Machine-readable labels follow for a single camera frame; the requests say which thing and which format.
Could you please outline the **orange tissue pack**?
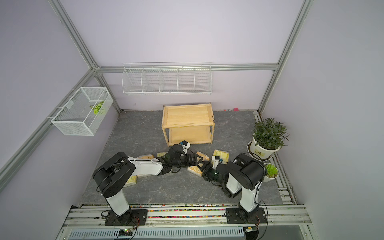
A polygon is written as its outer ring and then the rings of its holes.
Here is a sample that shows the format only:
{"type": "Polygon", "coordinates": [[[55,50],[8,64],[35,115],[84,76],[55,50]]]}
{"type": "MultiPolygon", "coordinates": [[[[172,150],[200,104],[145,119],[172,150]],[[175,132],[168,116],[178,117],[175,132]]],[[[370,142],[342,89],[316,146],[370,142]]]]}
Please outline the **orange tissue pack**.
{"type": "Polygon", "coordinates": [[[144,159],[144,160],[152,160],[155,159],[156,157],[154,155],[141,155],[138,156],[137,159],[144,159]]]}
{"type": "Polygon", "coordinates": [[[187,171],[192,173],[192,174],[194,174],[194,175],[202,177],[203,176],[203,172],[199,169],[199,167],[202,167],[205,161],[206,162],[210,162],[211,160],[210,160],[208,155],[206,155],[206,154],[204,154],[202,152],[197,152],[196,154],[197,154],[197,156],[200,156],[202,158],[203,163],[202,164],[198,164],[197,166],[188,167],[187,171]]]}

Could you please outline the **green tissue pack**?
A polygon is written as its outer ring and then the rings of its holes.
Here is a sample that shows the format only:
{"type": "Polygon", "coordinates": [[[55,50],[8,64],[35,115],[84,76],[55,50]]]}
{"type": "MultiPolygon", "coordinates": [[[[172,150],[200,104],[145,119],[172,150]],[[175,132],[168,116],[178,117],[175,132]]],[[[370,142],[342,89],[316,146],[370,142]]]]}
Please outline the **green tissue pack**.
{"type": "Polygon", "coordinates": [[[124,188],[137,184],[138,176],[131,176],[124,184],[124,188]]]}
{"type": "Polygon", "coordinates": [[[213,155],[220,156],[220,163],[228,163],[229,162],[229,152],[221,151],[221,150],[214,150],[213,155]]]}
{"type": "Polygon", "coordinates": [[[161,157],[164,157],[165,155],[167,154],[167,152],[160,152],[160,153],[157,153],[157,158],[161,158],[161,157]]]}

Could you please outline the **light wooden two-tier shelf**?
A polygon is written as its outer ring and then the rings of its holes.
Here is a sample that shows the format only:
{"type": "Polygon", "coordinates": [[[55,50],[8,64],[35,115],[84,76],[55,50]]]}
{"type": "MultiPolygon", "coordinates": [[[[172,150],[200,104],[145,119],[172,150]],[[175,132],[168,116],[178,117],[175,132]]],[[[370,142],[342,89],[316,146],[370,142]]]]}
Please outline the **light wooden two-tier shelf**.
{"type": "Polygon", "coordinates": [[[168,146],[182,141],[211,144],[215,131],[212,104],[164,106],[162,130],[168,146]]]}

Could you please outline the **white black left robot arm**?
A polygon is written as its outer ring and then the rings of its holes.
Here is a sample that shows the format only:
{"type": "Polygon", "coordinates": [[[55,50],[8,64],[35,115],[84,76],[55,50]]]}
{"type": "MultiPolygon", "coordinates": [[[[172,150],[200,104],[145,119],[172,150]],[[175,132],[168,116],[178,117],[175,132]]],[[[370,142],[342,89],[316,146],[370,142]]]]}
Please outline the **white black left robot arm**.
{"type": "Polygon", "coordinates": [[[130,177],[138,175],[161,176],[172,172],[172,168],[188,168],[202,162],[203,157],[182,145],[173,145],[169,151],[153,159],[131,158],[124,152],[118,152],[93,173],[97,190],[106,199],[117,217],[130,211],[130,205],[123,188],[130,177]]]}

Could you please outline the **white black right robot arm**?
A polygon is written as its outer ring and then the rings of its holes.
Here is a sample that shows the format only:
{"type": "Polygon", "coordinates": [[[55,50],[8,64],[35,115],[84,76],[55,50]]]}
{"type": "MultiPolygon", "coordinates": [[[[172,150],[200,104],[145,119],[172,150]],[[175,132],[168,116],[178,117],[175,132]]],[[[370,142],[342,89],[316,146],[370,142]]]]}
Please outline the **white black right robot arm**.
{"type": "Polygon", "coordinates": [[[219,163],[216,167],[210,161],[200,162],[199,170],[207,182],[216,182],[222,187],[229,198],[242,194],[240,209],[249,215],[254,213],[260,202],[258,201],[261,185],[267,173],[266,167],[249,153],[242,153],[232,162],[219,163]]]}

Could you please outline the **small potted green plant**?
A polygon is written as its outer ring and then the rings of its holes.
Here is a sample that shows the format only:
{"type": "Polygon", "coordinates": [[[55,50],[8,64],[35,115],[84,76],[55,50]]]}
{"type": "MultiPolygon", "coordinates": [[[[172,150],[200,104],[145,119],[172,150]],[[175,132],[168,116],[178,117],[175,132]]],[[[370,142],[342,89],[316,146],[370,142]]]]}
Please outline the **small potted green plant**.
{"type": "Polygon", "coordinates": [[[272,180],[275,180],[279,176],[279,170],[275,165],[271,163],[264,163],[264,167],[266,173],[263,182],[270,182],[272,180]]]}

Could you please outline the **large potted green plant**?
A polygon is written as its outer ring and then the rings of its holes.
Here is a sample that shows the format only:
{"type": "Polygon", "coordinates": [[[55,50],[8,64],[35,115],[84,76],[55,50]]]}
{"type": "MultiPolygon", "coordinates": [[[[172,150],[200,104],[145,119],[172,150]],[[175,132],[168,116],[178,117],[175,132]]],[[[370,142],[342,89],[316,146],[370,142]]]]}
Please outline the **large potted green plant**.
{"type": "Polygon", "coordinates": [[[274,153],[285,146],[289,134],[287,126],[272,118],[255,122],[253,138],[249,142],[249,153],[260,161],[270,160],[274,153]]]}

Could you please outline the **green toy in basket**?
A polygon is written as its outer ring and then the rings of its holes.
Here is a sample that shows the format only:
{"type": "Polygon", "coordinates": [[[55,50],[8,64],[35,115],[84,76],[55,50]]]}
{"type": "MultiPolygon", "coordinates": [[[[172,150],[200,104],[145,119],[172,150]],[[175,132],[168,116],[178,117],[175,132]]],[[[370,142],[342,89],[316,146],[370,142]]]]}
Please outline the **green toy in basket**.
{"type": "Polygon", "coordinates": [[[104,115],[106,113],[104,107],[104,101],[94,105],[94,106],[90,106],[90,108],[92,109],[93,113],[97,116],[97,115],[104,115]]]}

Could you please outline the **white mesh side basket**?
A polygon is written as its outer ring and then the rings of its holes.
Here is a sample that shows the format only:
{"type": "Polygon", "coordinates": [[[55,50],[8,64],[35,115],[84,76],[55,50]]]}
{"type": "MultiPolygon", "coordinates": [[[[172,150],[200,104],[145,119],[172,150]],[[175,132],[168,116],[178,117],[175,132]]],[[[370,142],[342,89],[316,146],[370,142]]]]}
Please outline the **white mesh side basket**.
{"type": "Polygon", "coordinates": [[[52,118],[51,123],[66,136],[94,136],[109,111],[113,99],[106,88],[82,87],[52,118]],[[90,108],[104,101],[104,115],[95,115],[90,108]]]}

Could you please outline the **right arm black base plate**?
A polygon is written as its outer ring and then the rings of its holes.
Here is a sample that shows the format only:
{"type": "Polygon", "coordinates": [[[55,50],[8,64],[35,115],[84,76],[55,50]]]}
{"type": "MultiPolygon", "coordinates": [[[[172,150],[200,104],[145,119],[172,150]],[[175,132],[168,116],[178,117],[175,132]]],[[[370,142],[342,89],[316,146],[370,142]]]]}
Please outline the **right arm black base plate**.
{"type": "Polygon", "coordinates": [[[267,214],[265,210],[260,207],[256,207],[253,211],[247,212],[242,207],[239,208],[227,208],[224,216],[227,219],[228,224],[266,224],[267,214]]]}

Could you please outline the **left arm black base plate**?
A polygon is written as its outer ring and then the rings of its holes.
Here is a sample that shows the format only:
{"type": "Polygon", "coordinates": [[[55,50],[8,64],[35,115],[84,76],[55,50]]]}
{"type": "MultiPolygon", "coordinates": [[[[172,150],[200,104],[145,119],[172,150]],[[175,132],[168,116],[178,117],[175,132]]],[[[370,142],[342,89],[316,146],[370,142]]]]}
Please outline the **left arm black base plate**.
{"type": "Polygon", "coordinates": [[[147,209],[130,209],[121,216],[109,210],[105,226],[144,226],[147,221],[147,209]]]}

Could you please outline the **aluminium front rail frame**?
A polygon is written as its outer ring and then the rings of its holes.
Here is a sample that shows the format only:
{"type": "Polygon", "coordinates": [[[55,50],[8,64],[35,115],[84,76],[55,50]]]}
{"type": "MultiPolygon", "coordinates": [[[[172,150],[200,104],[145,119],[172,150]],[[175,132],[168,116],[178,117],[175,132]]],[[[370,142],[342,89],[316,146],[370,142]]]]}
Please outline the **aluminium front rail frame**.
{"type": "Polygon", "coordinates": [[[133,219],[122,224],[107,217],[107,205],[71,209],[58,240],[205,239],[260,234],[266,239],[278,226],[294,226],[305,240],[317,240],[303,205],[262,206],[246,222],[234,204],[132,205],[133,219]]]}

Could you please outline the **aluminium frame corner post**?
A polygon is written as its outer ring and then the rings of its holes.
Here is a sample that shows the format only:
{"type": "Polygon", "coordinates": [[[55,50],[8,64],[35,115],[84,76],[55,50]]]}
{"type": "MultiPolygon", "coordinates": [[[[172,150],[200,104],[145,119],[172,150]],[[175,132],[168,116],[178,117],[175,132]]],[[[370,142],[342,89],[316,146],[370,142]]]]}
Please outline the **aluminium frame corner post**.
{"type": "Polygon", "coordinates": [[[69,36],[71,37],[72,41],[74,42],[75,46],[77,47],[79,53],[81,54],[83,60],[87,64],[89,70],[93,73],[94,78],[96,79],[98,84],[101,87],[104,87],[109,91],[109,93],[110,93],[110,95],[114,101],[113,106],[114,106],[115,110],[117,111],[118,115],[120,115],[122,113],[122,110],[119,107],[117,100],[116,100],[114,94],[112,93],[111,88],[107,84],[107,81],[105,80],[103,74],[99,71],[100,66],[97,64],[97,62],[93,58],[91,52],[87,48],[85,42],[83,41],[80,33],[76,29],[74,23],[70,19],[70,17],[68,15],[67,11],[65,10],[63,4],[61,3],[61,1],[57,1],[57,0],[53,0],[53,1],[49,0],[48,2],[50,3],[50,5],[53,8],[56,15],[58,16],[61,24],[67,30],[69,36]]]}

